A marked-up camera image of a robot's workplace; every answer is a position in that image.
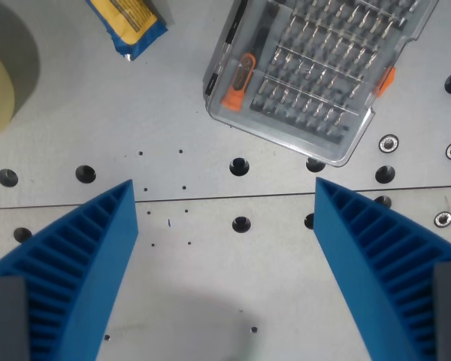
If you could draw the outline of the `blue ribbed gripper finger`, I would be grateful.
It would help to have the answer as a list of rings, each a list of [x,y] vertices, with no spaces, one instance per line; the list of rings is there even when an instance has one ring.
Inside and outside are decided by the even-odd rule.
[[[137,237],[127,180],[0,259],[0,277],[25,282],[33,360],[96,359]]]
[[[435,360],[433,270],[451,243],[320,177],[314,233],[370,358]]]

